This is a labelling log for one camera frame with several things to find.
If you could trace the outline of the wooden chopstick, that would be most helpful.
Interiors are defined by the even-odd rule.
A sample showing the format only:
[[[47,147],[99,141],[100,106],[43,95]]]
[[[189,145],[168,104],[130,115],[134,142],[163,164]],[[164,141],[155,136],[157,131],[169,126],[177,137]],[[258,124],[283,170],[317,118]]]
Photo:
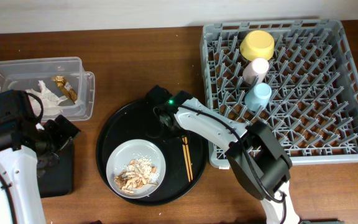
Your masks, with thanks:
[[[186,137],[182,137],[182,148],[183,148],[183,156],[184,156],[184,160],[185,160],[186,173],[188,176],[188,181],[191,182],[191,175],[190,175],[190,170],[188,167],[188,156],[187,156],[186,147],[187,147]]]
[[[190,178],[189,182],[191,182],[193,180],[193,169],[192,169],[192,163],[191,163],[191,157],[190,157],[190,149],[189,149],[187,136],[185,136],[183,138],[183,142],[185,143],[185,155],[186,155],[186,161],[187,161],[187,165],[188,165],[189,178]]]

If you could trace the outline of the white napkin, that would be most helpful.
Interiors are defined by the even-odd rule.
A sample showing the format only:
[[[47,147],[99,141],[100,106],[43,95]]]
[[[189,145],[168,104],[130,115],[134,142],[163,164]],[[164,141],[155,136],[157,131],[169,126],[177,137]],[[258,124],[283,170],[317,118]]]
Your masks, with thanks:
[[[61,112],[59,104],[66,101],[68,98],[66,96],[58,97],[56,94],[52,93],[42,80],[39,80],[38,86],[40,87],[40,91],[28,89],[26,92],[41,99],[44,107],[44,116],[55,116],[59,114]]]

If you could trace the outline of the grey plate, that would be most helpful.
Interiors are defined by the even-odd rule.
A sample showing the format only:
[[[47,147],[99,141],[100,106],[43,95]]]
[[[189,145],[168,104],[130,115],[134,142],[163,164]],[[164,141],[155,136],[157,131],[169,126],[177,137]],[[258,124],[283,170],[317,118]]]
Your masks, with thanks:
[[[114,177],[118,176],[133,159],[142,157],[151,160],[153,166],[157,167],[159,178],[157,185],[146,186],[143,189],[135,190],[134,195],[122,192],[114,182]],[[166,173],[166,162],[161,150],[153,143],[143,139],[133,139],[119,145],[108,159],[106,175],[109,186],[118,195],[124,198],[138,199],[148,197],[155,192],[161,185]]]

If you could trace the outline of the gold foil wrapper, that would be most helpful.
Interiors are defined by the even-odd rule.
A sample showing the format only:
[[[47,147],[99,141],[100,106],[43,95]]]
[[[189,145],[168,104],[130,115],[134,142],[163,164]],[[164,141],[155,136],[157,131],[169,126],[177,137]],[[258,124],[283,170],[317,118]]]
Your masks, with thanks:
[[[69,100],[71,100],[73,103],[76,102],[78,95],[64,76],[54,76],[52,77],[52,81],[57,84],[57,87]]]

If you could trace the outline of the blue cup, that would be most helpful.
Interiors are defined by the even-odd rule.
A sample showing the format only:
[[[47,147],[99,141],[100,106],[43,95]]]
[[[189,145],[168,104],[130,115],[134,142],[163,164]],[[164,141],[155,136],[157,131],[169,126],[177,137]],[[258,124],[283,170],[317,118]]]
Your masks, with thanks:
[[[257,111],[260,107],[264,109],[270,101],[271,95],[271,87],[266,83],[259,83],[246,94],[244,103],[251,111]]]

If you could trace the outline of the pink cup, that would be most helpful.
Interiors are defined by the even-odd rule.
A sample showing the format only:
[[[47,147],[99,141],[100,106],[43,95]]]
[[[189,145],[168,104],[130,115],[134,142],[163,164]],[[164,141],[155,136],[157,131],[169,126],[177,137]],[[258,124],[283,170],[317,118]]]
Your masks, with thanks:
[[[262,83],[269,71],[269,62],[264,58],[255,58],[244,69],[242,76],[246,83],[253,85]]]

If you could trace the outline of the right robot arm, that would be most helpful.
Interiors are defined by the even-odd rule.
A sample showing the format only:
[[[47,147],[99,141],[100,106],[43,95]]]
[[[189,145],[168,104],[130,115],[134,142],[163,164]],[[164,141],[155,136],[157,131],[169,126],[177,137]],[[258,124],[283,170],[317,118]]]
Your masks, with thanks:
[[[290,193],[291,159],[261,121],[246,125],[205,107],[191,94],[172,95],[156,85],[145,96],[162,130],[195,133],[224,151],[236,180],[260,200],[267,223],[300,223]]]

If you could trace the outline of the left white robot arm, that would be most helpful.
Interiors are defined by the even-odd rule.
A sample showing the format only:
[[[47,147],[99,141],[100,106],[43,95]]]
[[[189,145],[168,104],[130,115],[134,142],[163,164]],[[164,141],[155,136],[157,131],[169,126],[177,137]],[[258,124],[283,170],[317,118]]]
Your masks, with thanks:
[[[0,223],[45,223],[41,199],[70,194],[78,129],[59,115],[42,123],[19,90],[0,93]]]

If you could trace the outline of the grey dishwasher rack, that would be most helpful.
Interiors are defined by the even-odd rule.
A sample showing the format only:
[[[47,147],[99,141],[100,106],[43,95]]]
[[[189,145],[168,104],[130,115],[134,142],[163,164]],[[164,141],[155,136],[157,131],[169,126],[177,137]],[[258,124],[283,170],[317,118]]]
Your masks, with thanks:
[[[239,47],[254,30],[275,41],[265,83],[268,105],[246,107],[251,86]],[[358,162],[358,73],[337,20],[210,24],[201,41],[206,106],[237,122],[267,124],[295,165]]]

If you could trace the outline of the round black tray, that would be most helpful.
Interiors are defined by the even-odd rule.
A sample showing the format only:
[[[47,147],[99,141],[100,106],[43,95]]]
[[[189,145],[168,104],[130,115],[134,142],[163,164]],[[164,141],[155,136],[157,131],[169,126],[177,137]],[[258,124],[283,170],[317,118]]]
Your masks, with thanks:
[[[208,141],[201,136],[185,131],[173,134],[164,131],[146,100],[137,100],[117,110],[106,121],[96,144],[96,164],[104,183],[108,183],[106,167],[109,156],[120,144],[143,139],[154,143],[164,155],[167,165],[161,186],[148,197],[123,200],[136,205],[156,206],[173,202],[187,194],[199,181],[208,160]],[[181,137],[189,144],[193,180],[188,180]]]

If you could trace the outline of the black rectangular bin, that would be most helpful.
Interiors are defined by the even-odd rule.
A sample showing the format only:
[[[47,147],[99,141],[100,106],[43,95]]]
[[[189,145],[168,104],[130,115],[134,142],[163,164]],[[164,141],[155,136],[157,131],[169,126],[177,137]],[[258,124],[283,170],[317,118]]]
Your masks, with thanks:
[[[62,150],[37,154],[37,182],[42,198],[67,195],[73,191],[74,148],[70,142]]]

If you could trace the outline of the clear plastic bin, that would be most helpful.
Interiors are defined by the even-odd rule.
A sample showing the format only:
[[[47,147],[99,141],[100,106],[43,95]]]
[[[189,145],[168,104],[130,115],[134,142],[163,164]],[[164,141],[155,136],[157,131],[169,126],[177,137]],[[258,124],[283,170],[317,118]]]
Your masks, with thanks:
[[[65,100],[57,106],[44,104],[42,121],[63,115],[70,121],[89,120],[93,113],[95,77],[86,72],[78,57],[37,58],[0,61],[0,93],[8,90],[34,90],[40,93],[41,84],[58,98],[64,94],[53,77],[64,77],[74,89],[78,98],[75,102]]]

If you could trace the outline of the food scraps on plate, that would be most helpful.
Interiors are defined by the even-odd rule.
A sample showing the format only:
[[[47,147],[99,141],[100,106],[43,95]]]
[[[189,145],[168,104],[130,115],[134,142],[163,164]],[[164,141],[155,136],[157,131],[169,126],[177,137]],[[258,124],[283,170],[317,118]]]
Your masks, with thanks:
[[[114,177],[117,187],[124,193],[134,195],[135,190],[157,185],[159,173],[151,160],[145,157],[133,159],[124,170]]]

